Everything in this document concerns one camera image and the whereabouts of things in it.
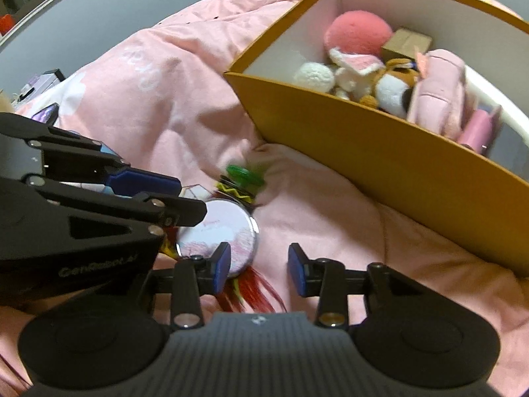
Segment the shiba dog plush toy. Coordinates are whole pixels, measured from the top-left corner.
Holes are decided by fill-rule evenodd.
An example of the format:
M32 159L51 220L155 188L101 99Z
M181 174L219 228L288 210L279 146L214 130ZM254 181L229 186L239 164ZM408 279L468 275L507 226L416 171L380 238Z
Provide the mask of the shiba dog plush toy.
M419 78L420 73L413 59L390 59L384 68L376 72L359 103L406 119L413 89Z

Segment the green cap doll charm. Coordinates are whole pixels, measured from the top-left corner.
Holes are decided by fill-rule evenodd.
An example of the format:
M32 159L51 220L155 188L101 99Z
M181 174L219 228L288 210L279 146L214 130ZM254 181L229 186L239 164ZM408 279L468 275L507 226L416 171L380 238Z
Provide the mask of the green cap doll charm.
M242 166L230 164L216 182L217 193L225 196L241 206L252 210L257 194L264 188L263 177Z

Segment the pink printed bed quilt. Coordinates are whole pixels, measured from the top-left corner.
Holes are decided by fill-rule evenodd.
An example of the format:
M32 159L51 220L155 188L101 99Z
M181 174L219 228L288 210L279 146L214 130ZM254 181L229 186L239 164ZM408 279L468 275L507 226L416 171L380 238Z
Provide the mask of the pink printed bed quilt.
M351 269L381 262L487 319L501 340L490 385L528 387L528 281L364 196L309 157L258 136L224 80L232 61L300 0L203 0L140 30L24 106L60 105L58 126L102 141L136 168L211 187L231 164L263 172L254 268L267 306L316 312L287 272L288 247Z

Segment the smartphone with lit screen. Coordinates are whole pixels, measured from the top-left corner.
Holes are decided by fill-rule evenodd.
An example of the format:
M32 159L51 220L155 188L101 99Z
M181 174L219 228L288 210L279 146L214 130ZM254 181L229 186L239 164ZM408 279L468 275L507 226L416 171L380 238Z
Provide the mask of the smartphone with lit screen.
M39 123L53 126L58 121L59 105L55 102L36 112L31 119Z

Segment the orange cardboard box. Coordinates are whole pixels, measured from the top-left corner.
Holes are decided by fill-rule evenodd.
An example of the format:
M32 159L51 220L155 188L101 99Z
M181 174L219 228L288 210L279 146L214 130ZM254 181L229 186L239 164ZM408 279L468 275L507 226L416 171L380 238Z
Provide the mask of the orange cardboard box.
M528 24L484 0L301 0L233 63L226 79L266 141L348 177L365 194L482 259L528 274L528 184L417 125L295 87L324 57L326 28L363 9L428 34L467 64L480 91L507 97L504 117L528 132Z

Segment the crochet white pink bunny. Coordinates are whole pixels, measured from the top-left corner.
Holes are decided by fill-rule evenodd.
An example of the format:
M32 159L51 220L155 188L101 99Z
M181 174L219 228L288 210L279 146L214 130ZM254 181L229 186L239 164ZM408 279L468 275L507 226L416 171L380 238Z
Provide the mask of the crochet white pink bunny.
M371 94L375 77L385 64L371 54L347 54L339 48L329 51L330 64L304 63L293 75L292 84L310 91L331 93L345 100L359 101Z

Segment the pink fabric pouch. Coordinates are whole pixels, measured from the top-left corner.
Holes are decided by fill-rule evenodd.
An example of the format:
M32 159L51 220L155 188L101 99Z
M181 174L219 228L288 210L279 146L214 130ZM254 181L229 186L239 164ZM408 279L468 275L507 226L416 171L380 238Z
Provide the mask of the pink fabric pouch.
M416 51L419 70L407 121L452 141L463 131L465 62L445 49Z

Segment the tan small cardboard box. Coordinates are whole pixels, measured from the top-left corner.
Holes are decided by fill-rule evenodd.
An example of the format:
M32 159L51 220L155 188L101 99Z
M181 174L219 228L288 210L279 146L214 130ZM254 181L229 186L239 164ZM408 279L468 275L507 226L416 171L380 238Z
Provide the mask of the tan small cardboard box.
M415 58L416 51L425 54L431 47L433 39L414 30L400 28L382 46L380 54L384 62L394 58Z

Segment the pink round plush ball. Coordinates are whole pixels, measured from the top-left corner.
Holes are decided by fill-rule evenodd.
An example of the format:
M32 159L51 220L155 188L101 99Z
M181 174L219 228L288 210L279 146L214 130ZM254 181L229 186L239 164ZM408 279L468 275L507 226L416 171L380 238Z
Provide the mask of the pink round plush ball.
M347 11L333 20L324 36L327 51L379 56L393 36L392 27L380 16L363 10Z

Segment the white cylinder tube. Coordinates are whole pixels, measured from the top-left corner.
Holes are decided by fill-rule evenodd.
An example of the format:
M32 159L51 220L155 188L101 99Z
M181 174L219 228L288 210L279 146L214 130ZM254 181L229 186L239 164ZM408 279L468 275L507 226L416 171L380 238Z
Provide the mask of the white cylinder tube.
M489 106L501 106L503 110L502 121L511 126L528 142L528 116L503 92L470 66L465 67L465 76L467 91L476 95L479 101Z

